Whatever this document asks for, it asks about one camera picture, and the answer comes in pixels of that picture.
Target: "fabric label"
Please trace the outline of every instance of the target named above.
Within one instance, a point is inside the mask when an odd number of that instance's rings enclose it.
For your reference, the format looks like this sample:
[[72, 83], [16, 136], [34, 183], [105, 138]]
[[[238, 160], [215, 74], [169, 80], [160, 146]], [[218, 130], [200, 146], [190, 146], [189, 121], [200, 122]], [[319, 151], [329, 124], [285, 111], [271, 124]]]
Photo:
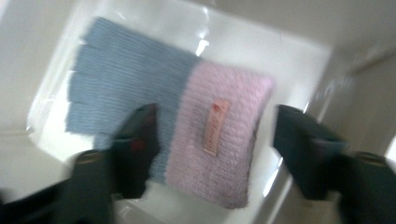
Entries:
[[204, 136], [204, 152], [214, 157], [218, 154], [221, 127], [229, 108], [230, 102], [226, 100], [216, 100], [210, 108]]

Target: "pink knitted section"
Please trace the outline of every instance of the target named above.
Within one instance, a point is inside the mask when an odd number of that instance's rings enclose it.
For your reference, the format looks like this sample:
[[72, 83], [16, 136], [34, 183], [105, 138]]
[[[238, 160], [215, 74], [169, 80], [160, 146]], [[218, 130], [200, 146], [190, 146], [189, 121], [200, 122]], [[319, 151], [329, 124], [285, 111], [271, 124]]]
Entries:
[[[226, 208], [248, 204], [248, 171], [255, 130], [273, 88], [262, 74], [198, 63], [177, 115], [166, 167], [168, 185]], [[217, 100], [230, 103], [216, 157], [204, 152], [208, 114]]]

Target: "white surface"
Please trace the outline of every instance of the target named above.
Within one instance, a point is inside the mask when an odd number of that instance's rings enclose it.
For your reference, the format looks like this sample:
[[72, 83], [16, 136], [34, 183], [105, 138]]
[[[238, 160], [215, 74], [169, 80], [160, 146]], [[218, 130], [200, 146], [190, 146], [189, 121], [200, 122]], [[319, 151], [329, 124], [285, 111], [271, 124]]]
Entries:
[[12, 0], [3, 15], [0, 6], [0, 133], [25, 131], [72, 3]]
[[396, 38], [394, 0], [189, 1], [352, 53]]
[[26, 134], [0, 136], [0, 190], [6, 202], [58, 182], [66, 171], [61, 163], [35, 147]]
[[389, 161], [389, 166], [392, 168], [393, 172], [396, 173], [396, 135], [390, 142], [385, 156]]
[[79, 1], [71, 10], [29, 118], [30, 128], [35, 130], [32, 139], [60, 161], [91, 147], [90, 137], [64, 132], [64, 118], [71, 75], [68, 71], [80, 43], [78, 38], [95, 15], [190, 52], [199, 49], [205, 59], [258, 70], [275, 79], [276, 89], [258, 133], [246, 209], [226, 210], [155, 183], [149, 184], [142, 200], [131, 202], [164, 223], [251, 223], [265, 201], [262, 192], [267, 181], [277, 169], [278, 157], [270, 147], [275, 105], [304, 108], [324, 72], [331, 49], [185, 2]]
[[[396, 37], [394, 1], [194, 2], [204, 5], [179, 0], [9, 1], [0, 20], [0, 177], [6, 180], [0, 187], [15, 189], [14, 198], [26, 195], [61, 178], [63, 165], [48, 155], [66, 162], [70, 155], [91, 148], [91, 137], [64, 132], [64, 118], [69, 70], [79, 38], [94, 16], [205, 59], [258, 70], [276, 80], [259, 129], [248, 208], [226, 210], [149, 183], [143, 199], [122, 202], [124, 208], [131, 208], [123, 213], [125, 223], [135, 216], [147, 223], [252, 223], [259, 213], [268, 214], [257, 219], [259, 222], [274, 219], [272, 211], [281, 202], [277, 199], [285, 185], [273, 185], [266, 197], [263, 191], [278, 169], [278, 157], [271, 148], [276, 104], [304, 109], [309, 103], [308, 112], [339, 130], [353, 146], [385, 150], [395, 127], [394, 113], [388, 111], [394, 107], [389, 107], [394, 95], [390, 94], [394, 77], [389, 71], [394, 71], [394, 63], [362, 72], [356, 82], [357, 98], [351, 98], [356, 93], [352, 90], [356, 78], [345, 77], [351, 58], [344, 52], [367, 49]], [[36, 147], [24, 135], [4, 135], [20, 133], [26, 127]], [[389, 141], [381, 141], [385, 135]], [[286, 183], [287, 178], [276, 181]], [[288, 196], [285, 203], [302, 204], [295, 198]], [[281, 205], [276, 222], [288, 214]]]

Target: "blue knitted section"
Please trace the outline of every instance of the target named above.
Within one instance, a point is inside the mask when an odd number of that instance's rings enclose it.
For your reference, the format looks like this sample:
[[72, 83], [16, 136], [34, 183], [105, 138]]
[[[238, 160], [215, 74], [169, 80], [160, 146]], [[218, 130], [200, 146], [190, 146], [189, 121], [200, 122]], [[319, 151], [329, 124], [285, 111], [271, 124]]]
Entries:
[[93, 134], [94, 148], [106, 149], [135, 109], [158, 103], [162, 150], [151, 178], [163, 182], [181, 95], [200, 59], [102, 18], [84, 40], [70, 79], [66, 130]]

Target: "knitted fabric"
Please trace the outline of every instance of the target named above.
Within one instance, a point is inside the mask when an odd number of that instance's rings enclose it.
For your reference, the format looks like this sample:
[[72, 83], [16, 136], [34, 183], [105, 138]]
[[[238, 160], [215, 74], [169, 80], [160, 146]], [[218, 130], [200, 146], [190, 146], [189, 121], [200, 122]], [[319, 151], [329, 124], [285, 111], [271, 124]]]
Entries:
[[163, 182], [181, 94], [200, 59], [103, 18], [84, 41], [70, 80], [66, 130], [92, 134], [94, 148], [107, 149], [135, 109], [158, 103], [162, 150], [151, 178]]
[[[271, 78], [214, 63], [193, 70], [177, 116], [166, 183], [226, 208], [248, 203], [248, 172], [255, 131], [273, 87]], [[209, 111], [230, 103], [216, 157], [203, 151]]]

